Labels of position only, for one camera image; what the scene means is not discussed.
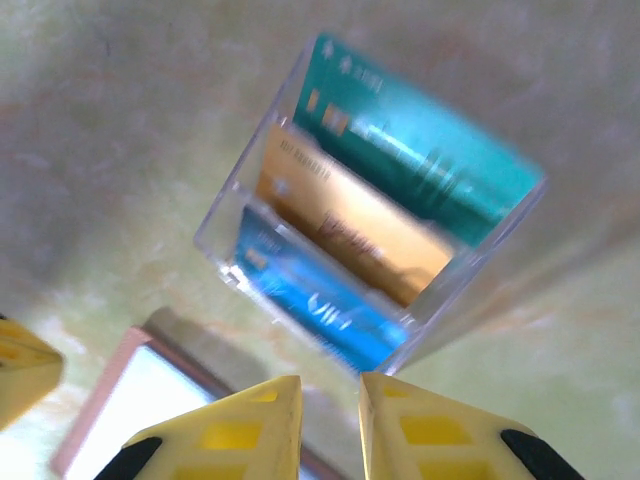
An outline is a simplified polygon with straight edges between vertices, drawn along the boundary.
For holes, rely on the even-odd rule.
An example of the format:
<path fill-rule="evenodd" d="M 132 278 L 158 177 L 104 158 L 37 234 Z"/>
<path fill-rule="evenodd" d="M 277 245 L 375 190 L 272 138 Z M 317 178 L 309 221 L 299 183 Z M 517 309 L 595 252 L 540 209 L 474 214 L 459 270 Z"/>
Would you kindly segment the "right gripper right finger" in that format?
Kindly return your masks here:
<path fill-rule="evenodd" d="M 581 479 L 525 425 L 382 373 L 360 376 L 367 479 Z"/>

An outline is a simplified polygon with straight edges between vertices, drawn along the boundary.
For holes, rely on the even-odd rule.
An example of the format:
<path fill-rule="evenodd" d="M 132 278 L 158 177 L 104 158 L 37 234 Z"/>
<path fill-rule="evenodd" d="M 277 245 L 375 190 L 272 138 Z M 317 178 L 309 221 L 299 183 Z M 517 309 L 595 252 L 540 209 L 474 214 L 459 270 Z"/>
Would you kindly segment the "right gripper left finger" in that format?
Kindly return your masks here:
<path fill-rule="evenodd" d="M 98 479 L 297 479 L 303 395 L 280 376 L 146 428 Z"/>

